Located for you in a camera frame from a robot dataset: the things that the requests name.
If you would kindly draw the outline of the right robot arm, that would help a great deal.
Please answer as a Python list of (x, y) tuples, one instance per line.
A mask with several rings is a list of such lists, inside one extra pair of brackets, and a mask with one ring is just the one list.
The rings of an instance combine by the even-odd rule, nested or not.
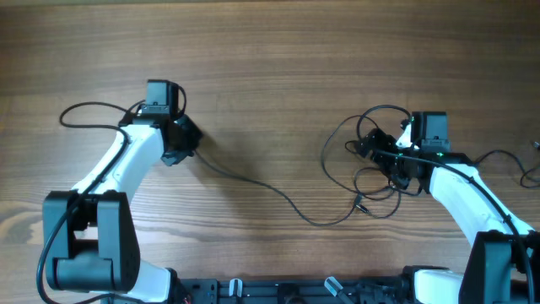
[(539, 233), (494, 195), (465, 154), (451, 152), (444, 112), (416, 111), (402, 136), (380, 128), (359, 135), (355, 153), (396, 190), (417, 180), (449, 212), (472, 247), (463, 274), (436, 267), (404, 270), (410, 303), (537, 303)]

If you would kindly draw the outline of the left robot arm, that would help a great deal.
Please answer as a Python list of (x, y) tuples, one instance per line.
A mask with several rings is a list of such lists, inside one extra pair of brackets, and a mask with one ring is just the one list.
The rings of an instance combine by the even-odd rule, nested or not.
[(72, 189), (46, 196), (35, 279), (43, 302), (52, 301), (47, 286), (102, 303), (193, 301), (175, 270), (142, 260), (130, 209), (156, 162), (174, 166), (195, 155), (203, 133), (186, 103), (180, 85), (150, 79), (145, 99), (112, 126), (116, 139), (96, 167)]

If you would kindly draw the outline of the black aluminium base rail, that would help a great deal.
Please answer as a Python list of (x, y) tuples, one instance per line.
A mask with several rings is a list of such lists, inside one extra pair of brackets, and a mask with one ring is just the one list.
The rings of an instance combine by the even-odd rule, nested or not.
[(172, 303), (415, 303), (412, 284), (402, 276), (357, 280), (177, 280)]

